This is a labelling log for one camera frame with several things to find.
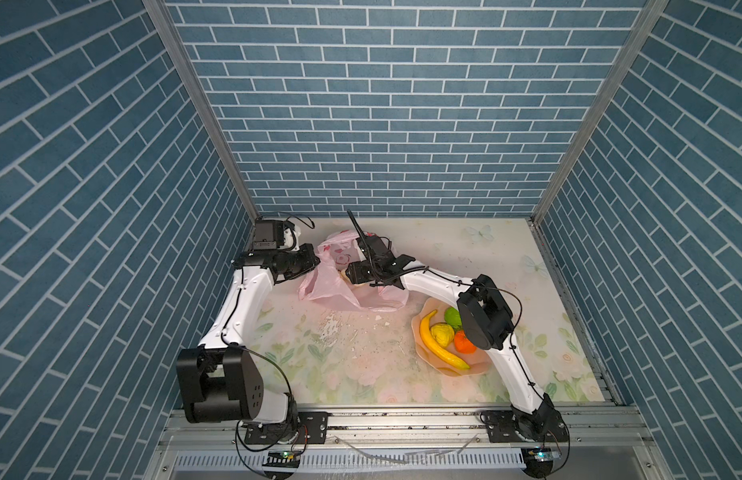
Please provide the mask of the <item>pink plastic bag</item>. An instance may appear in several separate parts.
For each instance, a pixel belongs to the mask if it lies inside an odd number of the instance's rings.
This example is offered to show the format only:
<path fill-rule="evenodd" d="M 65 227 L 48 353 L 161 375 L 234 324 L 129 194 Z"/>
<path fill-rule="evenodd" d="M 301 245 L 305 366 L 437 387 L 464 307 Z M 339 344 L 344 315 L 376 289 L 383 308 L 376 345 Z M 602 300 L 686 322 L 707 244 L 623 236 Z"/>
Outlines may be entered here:
<path fill-rule="evenodd" d="M 314 248 L 319 264 L 304 276 L 298 288 L 300 300 L 337 311 L 382 313 L 395 312 L 407 304 L 406 290 L 350 282 L 346 271 L 350 263 L 360 260 L 358 238 L 356 232 L 344 230 L 329 235 Z"/>

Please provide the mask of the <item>yellow fake banana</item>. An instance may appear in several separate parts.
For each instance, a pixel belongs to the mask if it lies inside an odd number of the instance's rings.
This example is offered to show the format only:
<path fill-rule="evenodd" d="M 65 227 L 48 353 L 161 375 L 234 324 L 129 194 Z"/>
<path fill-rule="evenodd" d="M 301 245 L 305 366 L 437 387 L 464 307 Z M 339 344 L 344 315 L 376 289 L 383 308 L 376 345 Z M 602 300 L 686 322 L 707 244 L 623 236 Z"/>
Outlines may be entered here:
<path fill-rule="evenodd" d="M 427 315 L 425 315 L 420 322 L 419 333 L 424 345 L 430 352 L 432 352 L 436 357 L 444 361 L 446 364 L 460 370 L 469 370 L 470 366 L 463 359 L 455 354 L 452 354 L 445 347 L 441 346 L 432 335 L 430 330 L 430 320 L 437 313 L 437 310 L 432 310 Z"/>

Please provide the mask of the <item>green fake fruit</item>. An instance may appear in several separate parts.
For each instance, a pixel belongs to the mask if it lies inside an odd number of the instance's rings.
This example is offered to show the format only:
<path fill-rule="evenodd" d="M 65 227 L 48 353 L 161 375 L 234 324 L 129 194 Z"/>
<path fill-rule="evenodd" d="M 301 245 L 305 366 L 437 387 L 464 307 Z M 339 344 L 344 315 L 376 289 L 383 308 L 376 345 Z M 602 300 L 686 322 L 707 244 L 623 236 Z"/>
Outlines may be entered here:
<path fill-rule="evenodd" d="M 449 325 L 454 331 L 459 331 L 463 328 L 460 313 L 456 308 L 453 307 L 449 307 L 445 311 L 444 322 Z"/>

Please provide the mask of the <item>yellow fake fruit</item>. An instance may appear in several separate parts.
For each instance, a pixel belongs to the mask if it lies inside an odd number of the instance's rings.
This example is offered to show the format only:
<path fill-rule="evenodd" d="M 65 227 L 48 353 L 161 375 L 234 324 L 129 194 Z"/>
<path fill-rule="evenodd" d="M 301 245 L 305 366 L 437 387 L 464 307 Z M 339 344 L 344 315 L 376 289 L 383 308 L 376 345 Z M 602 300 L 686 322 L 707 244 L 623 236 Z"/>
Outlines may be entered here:
<path fill-rule="evenodd" d="M 442 348 L 447 348 L 454 340 L 455 331 L 446 323 L 437 323 L 430 327 L 430 335 Z"/>

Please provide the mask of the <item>orange fake fruit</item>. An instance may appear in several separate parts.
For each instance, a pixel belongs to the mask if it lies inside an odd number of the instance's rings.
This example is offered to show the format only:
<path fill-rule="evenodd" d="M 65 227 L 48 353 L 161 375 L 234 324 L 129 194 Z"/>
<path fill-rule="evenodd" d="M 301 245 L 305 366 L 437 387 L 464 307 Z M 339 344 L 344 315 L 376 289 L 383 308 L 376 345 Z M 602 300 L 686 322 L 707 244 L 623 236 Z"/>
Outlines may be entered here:
<path fill-rule="evenodd" d="M 477 347 L 467 338 L 464 330 L 455 333 L 453 343 L 459 353 L 469 355 L 477 351 Z"/>

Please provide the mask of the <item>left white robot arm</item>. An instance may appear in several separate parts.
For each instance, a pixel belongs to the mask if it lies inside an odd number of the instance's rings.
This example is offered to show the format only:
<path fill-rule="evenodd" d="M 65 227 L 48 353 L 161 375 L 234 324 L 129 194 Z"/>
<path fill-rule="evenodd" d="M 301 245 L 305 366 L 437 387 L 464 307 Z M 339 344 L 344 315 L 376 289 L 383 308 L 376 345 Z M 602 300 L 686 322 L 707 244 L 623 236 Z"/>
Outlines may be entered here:
<path fill-rule="evenodd" d="M 290 250 L 252 250 L 233 261 L 230 289 L 216 320 L 194 348 L 176 360 L 182 406 L 191 423 L 242 421 L 288 424 L 296 406 L 290 389 L 267 388 L 254 361 L 268 358 L 249 346 L 255 323 L 274 286 L 320 263 L 310 243 Z"/>

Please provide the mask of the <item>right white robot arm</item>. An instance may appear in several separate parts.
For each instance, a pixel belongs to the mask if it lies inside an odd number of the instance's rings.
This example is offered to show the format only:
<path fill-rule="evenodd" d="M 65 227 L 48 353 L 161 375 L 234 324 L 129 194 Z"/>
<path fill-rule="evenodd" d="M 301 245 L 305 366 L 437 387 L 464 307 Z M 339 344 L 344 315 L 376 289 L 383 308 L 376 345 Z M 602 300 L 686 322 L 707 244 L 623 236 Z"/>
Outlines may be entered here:
<path fill-rule="evenodd" d="M 383 270 L 370 260 L 351 263 L 346 275 L 353 284 L 395 286 L 438 299 L 459 311 L 467 339 L 487 353 L 509 393 L 516 431 L 525 440 L 571 439 L 570 430 L 548 394 L 537 387 L 515 341 L 514 313 L 505 291 L 480 275 L 469 279 L 447 274 L 402 255 Z"/>

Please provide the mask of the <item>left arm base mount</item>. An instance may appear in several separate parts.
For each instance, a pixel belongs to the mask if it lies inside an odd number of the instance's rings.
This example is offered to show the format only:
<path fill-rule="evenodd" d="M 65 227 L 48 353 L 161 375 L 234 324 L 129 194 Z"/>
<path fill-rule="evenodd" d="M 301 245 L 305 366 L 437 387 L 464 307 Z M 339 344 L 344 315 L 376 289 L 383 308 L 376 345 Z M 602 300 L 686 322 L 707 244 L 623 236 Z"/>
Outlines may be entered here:
<path fill-rule="evenodd" d="M 251 423 L 246 426 L 243 440 L 248 446 L 306 443 L 324 444 L 328 432 L 326 411 L 302 411 L 281 423 Z"/>

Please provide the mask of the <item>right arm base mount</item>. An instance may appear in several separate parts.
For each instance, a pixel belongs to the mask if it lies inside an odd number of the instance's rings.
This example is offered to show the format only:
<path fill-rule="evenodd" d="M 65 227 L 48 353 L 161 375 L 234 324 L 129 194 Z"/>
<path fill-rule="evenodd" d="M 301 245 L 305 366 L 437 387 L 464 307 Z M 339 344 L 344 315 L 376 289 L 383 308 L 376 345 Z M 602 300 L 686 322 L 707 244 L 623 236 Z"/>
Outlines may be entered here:
<path fill-rule="evenodd" d="M 526 414 L 514 410 L 484 410 L 478 414 L 491 443 L 564 443 L 570 433 L 561 414 L 553 410 Z"/>

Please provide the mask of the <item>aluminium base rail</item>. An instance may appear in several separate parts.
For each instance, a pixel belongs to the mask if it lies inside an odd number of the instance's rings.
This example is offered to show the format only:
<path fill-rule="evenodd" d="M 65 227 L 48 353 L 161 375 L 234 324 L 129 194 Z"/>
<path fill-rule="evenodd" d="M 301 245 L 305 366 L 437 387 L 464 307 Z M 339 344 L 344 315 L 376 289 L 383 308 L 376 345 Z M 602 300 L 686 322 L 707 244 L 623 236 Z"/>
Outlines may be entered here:
<path fill-rule="evenodd" d="M 526 461 L 554 466 L 590 465 L 622 454 L 649 476 L 663 459 L 638 409 L 611 404 L 564 406 L 570 430 L 564 443 L 491 443 L 478 419 L 500 406 L 305 407 L 326 411 L 324 444 L 245 444 L 246 425 L 187 422 L 171 414 L 149 463 L 147 477 L 167 479 L 180 471 L 264 468 L 287 473 L 334 473 L 418 468 L 522 468 Z"/>

